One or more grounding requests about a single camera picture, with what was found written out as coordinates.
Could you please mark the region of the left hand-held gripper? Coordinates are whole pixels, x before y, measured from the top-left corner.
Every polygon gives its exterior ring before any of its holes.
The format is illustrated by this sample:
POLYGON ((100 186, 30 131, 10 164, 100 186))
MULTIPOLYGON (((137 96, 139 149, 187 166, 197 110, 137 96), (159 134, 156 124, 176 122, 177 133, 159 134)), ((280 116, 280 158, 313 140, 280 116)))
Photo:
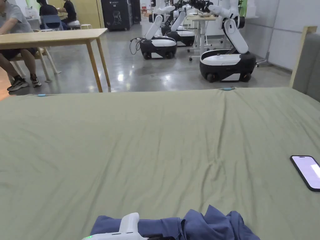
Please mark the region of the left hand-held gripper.
POLYGON ((94 234, 83 240, 148 240, 138 232, 139 214, 137 212, 125 215, 121 219, 118 232, 94 234))

